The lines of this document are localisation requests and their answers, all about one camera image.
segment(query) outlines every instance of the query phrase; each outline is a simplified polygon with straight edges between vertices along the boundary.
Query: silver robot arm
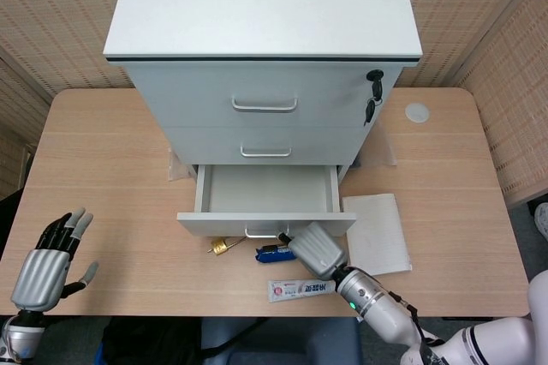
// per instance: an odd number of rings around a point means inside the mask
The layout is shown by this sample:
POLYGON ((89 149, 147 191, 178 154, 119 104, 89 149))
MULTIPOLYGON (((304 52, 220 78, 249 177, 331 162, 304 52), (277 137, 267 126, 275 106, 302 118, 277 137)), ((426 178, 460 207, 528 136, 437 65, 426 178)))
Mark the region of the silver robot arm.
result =
POLYGON ((416 309, 387 291, 375 278, 347 266, 345 252, 318 223, 294 239, 280 236, 316 277, 337 283, 341 295, 387 343, 409 350, 401 365, 548 365, 548 272, 530 285, 530 320, 504 318, 460 330, 447 343, 420 328, 416 309))
POLYGON ((44 312, 92 281, 97 262, 78 281, 65 284, 70 263, 92 219, 84 208, 67 213, 45 228, 36 248, 28 253, 11 295, 11 302, 20 311, 2 327, 0 363, 29 362, 47 325, 44 312))

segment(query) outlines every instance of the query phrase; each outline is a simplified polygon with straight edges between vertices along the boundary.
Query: drawer handle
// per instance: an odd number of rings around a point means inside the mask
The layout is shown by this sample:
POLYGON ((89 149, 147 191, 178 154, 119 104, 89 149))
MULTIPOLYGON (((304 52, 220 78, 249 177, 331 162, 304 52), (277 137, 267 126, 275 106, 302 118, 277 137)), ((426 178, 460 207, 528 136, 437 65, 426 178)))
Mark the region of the drawer handle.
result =
POLYGON ((299 99, 294 98, 291 106, 240 105, 236 102, 236 97, 232 97, 232 108, 238 112, 270 112, 275 114, 288 114, 297 109, 298 103, 299 99))
MULTIPOLYGON (((278 238, 278 236, 282 233, 280 231, 277 234, 263 234, 263 235, 250 234, 247 231, 247 227, 243 231, 246 234, 246 237, 248 237, 248 238, 278 238)), ((285 229, 284 234, 289 235, 289 226, 285 229)))
POLYGON ((287 158, 293 149, 288 148, 284 153, 246 153, 246 148, 240 147, 240 154, 243 158, 287 158))

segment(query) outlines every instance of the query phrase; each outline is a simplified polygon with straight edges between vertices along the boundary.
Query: sheet of paper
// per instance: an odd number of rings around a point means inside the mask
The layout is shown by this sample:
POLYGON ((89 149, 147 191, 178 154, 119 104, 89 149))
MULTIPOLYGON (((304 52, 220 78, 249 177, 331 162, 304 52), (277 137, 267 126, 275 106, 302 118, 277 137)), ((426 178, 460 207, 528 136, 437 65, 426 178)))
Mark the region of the sheet of paper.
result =
POLYGON ((358 218, 347 231, 349 262, 372 275, 411 271, 402 222, 393 194, 342 198, 358 218))

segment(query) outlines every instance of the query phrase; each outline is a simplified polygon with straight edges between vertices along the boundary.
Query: white filing cabinet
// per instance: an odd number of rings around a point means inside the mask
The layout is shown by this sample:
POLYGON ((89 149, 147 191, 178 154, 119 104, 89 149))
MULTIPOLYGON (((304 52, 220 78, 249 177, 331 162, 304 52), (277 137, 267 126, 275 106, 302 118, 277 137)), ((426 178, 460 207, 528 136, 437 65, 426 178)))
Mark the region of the white filing cabinet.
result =
POLYGON ((104 54, 198 169, 190 232, 342 235, 338 181, 421 48, 409 0, 118 0, 104 54))

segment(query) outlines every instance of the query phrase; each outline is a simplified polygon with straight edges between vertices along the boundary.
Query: cabinet top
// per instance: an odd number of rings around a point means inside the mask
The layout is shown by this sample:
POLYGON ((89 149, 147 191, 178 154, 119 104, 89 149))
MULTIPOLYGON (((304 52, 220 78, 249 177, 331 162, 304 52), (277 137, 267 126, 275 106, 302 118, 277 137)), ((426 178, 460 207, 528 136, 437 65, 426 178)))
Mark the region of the cabinet top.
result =
POLYGON ((409 0, 118 0, 104 54, 416 63, 421 48, 409 0))

